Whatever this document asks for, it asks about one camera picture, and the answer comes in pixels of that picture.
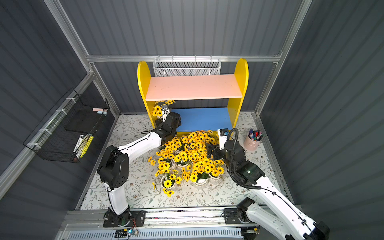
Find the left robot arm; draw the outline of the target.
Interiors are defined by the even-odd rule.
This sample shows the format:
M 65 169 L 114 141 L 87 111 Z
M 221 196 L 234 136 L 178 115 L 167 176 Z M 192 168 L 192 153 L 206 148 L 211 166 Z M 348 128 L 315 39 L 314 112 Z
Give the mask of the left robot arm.
M 106 187 L 110 206 L 104 216 L 103 227 L 134 226 L 137 216 L 132 217 L 126 200 L 124 184 L 129 177 L 130 164 L 146 152 L 171 141 L 181 125 L 178 113 L 169 113 L 166 120 L 144 137 L 124 146 L 106 148 L 97 174 Z

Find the shelf sunflower pot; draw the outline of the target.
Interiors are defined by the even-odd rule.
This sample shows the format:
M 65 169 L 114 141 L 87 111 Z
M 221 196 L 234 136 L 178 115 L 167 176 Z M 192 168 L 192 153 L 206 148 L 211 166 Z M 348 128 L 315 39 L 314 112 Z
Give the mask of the shelf sunflower pot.
M 175 100 L 167 100 L 167 101 L 156 101 L 155 106 L 153 107 L 152 115 L 154 117 L 157 117 L 158 119 L 162 120 L 162 110 L 161 110 L 161 105 L 167 104 L 169 109 L 172 104 L 174 104 L 176 101 Z
M 182 176 L 178 170 L 157 170 L 156 180 L 153 182 L 154 190 L 161 190 L 167 197 L 175 193 L 177 186 L 182 183 Z
M 185 182 L 192 182 L 196 185 L 204 184 L 209 179 L 208 170 L 204 164 L 187 165 L 182 168 L 182 178 Z
M 171 141 L 159 147 L 159 150 L 156 152 L 156 155 L 161 157 L 169 154 L 174 154 L 176 151 L 181 151 L 182 146 L 183 145 L 180 138 L 175 137 Z
M 190 163 L 188 154 L 185 151 L 174 151 L 174 162 L 180 168 L 186 167 Z
M 171 171 L 171 167 L 173 166 L 173 160 L 168 159 L 168 158 L 158 158 L 155 160 L 153 157 L 150 157 L 148 159 L 148 162 L 152 165 L 158 165 L 158 173 L 159 174 L 164 174 L 164 173 L 169 173 Z
M 206 145 L 207 131 L 195 131 L 182 137 L 182 143 L 187 144 L 191 149 L 201 148 Z
M 205 152 L 200 150 L 185 151 L 188 154 L 188 159 L 190 163 L 188 165 L 193 165 L 194 163 L 204 161 L 207 158 Z
M 208 130 L 207 131 L 207 142 L 211 145 L 219 144 L 219 136 L 217 131 Z
M 223 152 L 220 150 L 220 145 L 207 144 L 198 149 L 201 157 L 211 160 L 215 165 L 222 165 Z
M 209 172 L 210 178 L 213 180 L 219 180 L 225 173 L 223 160 L 214 160 L 211 163 L 211 171 Z

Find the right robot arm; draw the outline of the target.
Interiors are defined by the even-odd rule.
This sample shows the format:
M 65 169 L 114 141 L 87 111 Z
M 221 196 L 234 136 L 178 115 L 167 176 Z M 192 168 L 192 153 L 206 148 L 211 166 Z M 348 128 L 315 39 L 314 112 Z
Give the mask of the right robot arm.
M 316 222 L 292 204 L 256 164 L 248 161 L 238 141 L 237 128 L 219 129 L 219 144 L 207 145 L 209 156 L 221 157 L 230 178 L 237 186 L 250 190 L 271 210 L 262 209 L 255 200 L 245 198 L 236 207 L 234 222 L 256 223 L 279 240 L 327 240 L 330 228 Z

